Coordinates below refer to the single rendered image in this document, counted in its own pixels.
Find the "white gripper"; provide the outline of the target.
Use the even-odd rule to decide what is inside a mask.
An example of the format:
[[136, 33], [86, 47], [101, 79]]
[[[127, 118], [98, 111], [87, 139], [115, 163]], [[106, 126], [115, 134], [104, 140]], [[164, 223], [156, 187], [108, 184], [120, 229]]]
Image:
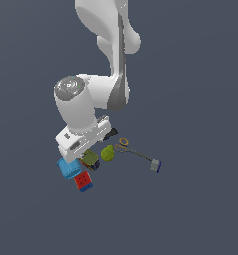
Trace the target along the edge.
[[63, 159], [66, 163], [71, 163], [76, 158], [80, 158], [96, 142], [108, 140], [117, 134], [118, 132], [111, 127], [109, 117], [102, 115], [89, 131], [72, 134], [67, 127], [64, 127], [56, 136], [56, 142]]

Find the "yellow-green pear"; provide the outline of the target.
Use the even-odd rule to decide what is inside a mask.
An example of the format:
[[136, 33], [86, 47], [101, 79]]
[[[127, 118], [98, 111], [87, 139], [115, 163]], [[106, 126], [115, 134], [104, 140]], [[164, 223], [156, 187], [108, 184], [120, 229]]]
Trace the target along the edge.
[[108, 145], [101, 151], [101, 159], [105, 162], [109, 162], [114, 159], [114, 148]]

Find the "olive and navy box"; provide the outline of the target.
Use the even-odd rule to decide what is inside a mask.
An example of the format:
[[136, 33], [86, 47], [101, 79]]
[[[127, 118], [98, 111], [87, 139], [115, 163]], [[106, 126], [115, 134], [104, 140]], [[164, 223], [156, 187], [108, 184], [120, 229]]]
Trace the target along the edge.
[[96, 171], [100, 166], [98, 156], [89, 149], [83, 153], [80, 163], [90, 171]]

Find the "grey and navy small block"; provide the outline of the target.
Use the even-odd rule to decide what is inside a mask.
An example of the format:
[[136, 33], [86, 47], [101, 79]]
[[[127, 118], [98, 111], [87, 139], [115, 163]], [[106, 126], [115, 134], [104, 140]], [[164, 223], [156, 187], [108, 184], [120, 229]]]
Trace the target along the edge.
[[155, 172], [160, 172], [161, 169], [161, 162], [159, 160], [154, 159], [151, 163], [151, 168], [152, 171]]

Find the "blue cylindrical cup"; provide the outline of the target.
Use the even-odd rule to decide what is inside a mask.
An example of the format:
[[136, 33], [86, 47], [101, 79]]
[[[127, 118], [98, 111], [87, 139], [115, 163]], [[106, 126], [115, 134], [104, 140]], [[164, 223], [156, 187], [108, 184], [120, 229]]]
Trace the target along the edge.
[[76, 159], [71, 163], [66, 163], [66, 161], [63, 158], [61, 158], [57, 162], [57, 167], [60, 169], [65, 179], [74, 178], [75, 176], [81, 173], [81, 167]]

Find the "red and blue cube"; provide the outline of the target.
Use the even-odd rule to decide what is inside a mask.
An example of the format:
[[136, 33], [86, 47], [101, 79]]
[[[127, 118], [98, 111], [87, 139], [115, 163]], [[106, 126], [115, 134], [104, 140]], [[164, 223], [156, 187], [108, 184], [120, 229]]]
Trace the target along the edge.
[[77, 186], [77, 189], [80, 192], [85, 192], [86, 190], [93, 187], [90, 176], [86, 171], [76, 175], [74, 177], [74, 181], [75, 181], [75, 184]]

